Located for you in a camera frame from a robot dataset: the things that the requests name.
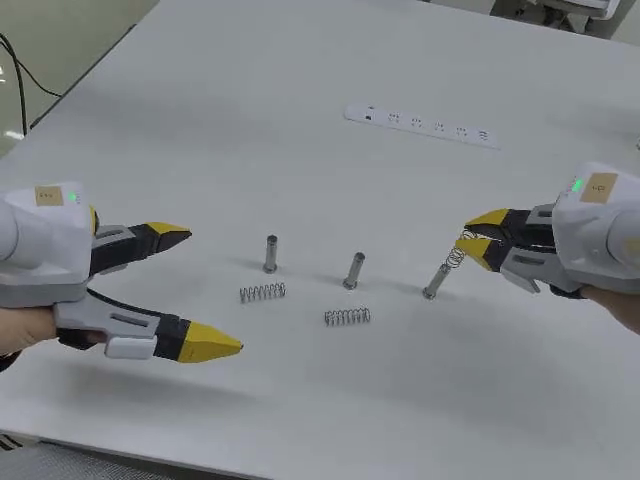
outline floor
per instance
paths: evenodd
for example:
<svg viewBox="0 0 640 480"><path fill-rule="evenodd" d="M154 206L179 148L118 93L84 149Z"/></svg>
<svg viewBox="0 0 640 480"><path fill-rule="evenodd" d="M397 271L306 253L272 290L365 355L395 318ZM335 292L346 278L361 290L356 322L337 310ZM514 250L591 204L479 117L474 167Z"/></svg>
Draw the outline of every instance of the floor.
<svg viewBox="0 0 640 480"><path fill-rule="evenodd" d="M47 89L65 92L158 0L2 0L0 33ZM24 75L28 122L56 97ZM22 138L13 64L0 48L0 157Z"/></svg>

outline black cable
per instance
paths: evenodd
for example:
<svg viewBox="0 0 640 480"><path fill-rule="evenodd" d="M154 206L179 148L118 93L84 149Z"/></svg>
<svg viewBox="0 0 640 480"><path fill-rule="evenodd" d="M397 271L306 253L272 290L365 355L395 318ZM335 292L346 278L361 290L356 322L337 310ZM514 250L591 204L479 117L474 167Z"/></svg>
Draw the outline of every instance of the black cable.
<svg viewBox="0 0 640 480"><path fill-rule="evenodd" d="M24 83L22 81L22 71L20 70L20 63L18 63L18 57L16 56L16 52L11 46L11 42L9 39L5 37L2 33L0 33L0 40L4 42L4 47L9 52L11 59L13 60L13 67L16 70L16 77L18 78L18 91L20 92L20 113L22 114L22 134L27 136L29 133L27 129L27 105L24 97Z"/></svg>
<svg viewBox="0 0 640 480"><path fill-rule="evenodd" d="M2 45L4 49L7 50L7 52L9 51L9 49L3 42L0 42L0 45ZM62 97L62 95L60 95L59 93L52 92L48 88L43 87L42 84L36 79L36 77L33 76L33 73L31 73L31 71L27 67L25 67L24 63L22 63L19 58L17 58L16 60L18 60L18 65L22 67L25 73L29 75L29 78L31 78L33 83L35 83L40 90L42 90L44 93L48 93L49 95L53 95L54 97L58 97L58 98Z"/></svg>

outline chair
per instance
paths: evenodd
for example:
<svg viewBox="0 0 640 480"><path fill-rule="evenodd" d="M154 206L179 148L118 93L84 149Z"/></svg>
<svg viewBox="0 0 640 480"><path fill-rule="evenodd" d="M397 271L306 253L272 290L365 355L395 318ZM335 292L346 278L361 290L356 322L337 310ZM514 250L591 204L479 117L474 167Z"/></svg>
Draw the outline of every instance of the chair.
<svg viewBox="0 0 640 480"><path fill-rule="evenodd" d="M609 20L616 12L620 0L527 0L545 7L543 25L559 26L570 13L584 15L592 20Z"/></svg>

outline yellow fingertip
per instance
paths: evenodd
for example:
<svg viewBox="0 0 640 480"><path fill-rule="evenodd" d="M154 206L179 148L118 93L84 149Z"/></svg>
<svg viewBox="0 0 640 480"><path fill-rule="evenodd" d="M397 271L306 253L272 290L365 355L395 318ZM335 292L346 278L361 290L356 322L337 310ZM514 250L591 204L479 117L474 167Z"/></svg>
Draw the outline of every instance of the yellow fingertip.
<svg viewBox="0 0 640 480"><path fill-rule="evenodd" d="M149 222L147 223L147 225L153 228L160 235L163 235L169 232L188 232L189 231L188 228L178 227L177 225L171 225L170 223Z"/></svg>
<svg viewBox="0 0 640 480"><path fill-rule="evenodd" d="M484 215L480 215L473 220L467 222L467 225L501 225L504 218L509 213L508 208L501 208L499 210L492 210Z"/></svg>
<svg viewBox="0 0 640 480"><path fill-rule="evenodd" d="M242 343L209 325L191 322L178 362L199 363L235 355Z"/></svg>
<svg viewBox="0 0 640 480"><path fill-rule="evenodd" d="M484 254L487 252L491 242L493 240L489 238L460 238L456 240L456 247L473 258L482 268L492 272L493 269L484 259Z"/></svg>

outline metal pin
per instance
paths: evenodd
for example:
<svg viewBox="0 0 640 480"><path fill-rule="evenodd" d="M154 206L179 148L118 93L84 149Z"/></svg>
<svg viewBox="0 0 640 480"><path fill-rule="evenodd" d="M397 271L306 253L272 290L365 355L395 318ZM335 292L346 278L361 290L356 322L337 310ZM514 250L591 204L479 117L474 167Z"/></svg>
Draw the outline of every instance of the metal pin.
<svg viewBox="0 0 640 480"><path fill-rule="evenodd" d="M358 252L353 256L353 262L349 269L349 275L342 282L342 286L347 290L353 290L358 286L358 276L360 275L360 269L364 263L364 253Z"/></svg>
<svg viewBox="0 0 640 480"><path fill-rule="evenodd" d="M424 289L422 290L422 295L424 295L424 298L426 298L427 300L433 300L434 298L436 298L436 293L438 293L440 285L442 285L442 282L444 282L445 278L447 278L447 275L449 275L450 272L451 267L449 265L447 265L446 263L440 265L440 268L438 268L438 271L431 279L431 282L429 282L429 285L424 287Z"/></svg>
<svg viewBox="0 0 640 480"><path fill-rule="evenodd" d="M269 235L267 237L267 259L262 270L265 273L273 273L278 269L276 265L276 253L278 252L278 237Z"/></svg>

